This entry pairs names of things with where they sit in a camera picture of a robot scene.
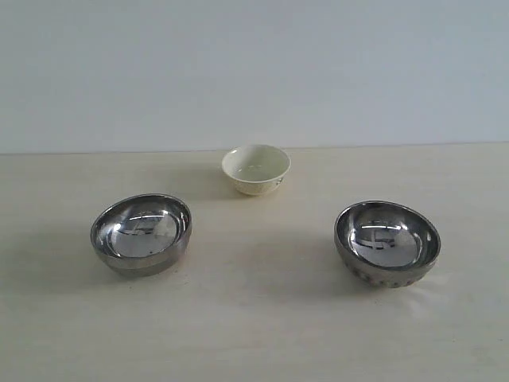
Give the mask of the smooth steel bowl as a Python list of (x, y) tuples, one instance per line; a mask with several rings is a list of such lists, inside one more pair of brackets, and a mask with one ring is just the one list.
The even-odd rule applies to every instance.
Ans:
[(185, 253), (192, 235), (190, 208), (179, 198), (147, 193), (103, 211), (90, 230), (96, 255), (127, 278), (159, 274)]

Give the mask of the dimpled steel bowl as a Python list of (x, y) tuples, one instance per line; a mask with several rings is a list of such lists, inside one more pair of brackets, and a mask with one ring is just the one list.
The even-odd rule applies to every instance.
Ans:
[(358, 279), (384, 288), (408, 287), (437, 262), (441, 237), (421, 213), (390, 201), (348, 206), (334, 224), (336, 250)]

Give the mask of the cream ceramic bowl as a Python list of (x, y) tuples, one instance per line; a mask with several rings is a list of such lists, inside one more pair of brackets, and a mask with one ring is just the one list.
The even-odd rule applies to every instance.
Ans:
[(252, 197), (275, 191), (290, 167), (291, 159), (284, 150), (264, 144), (236, 147), (221, 162), (221, 169), (233, 188)]

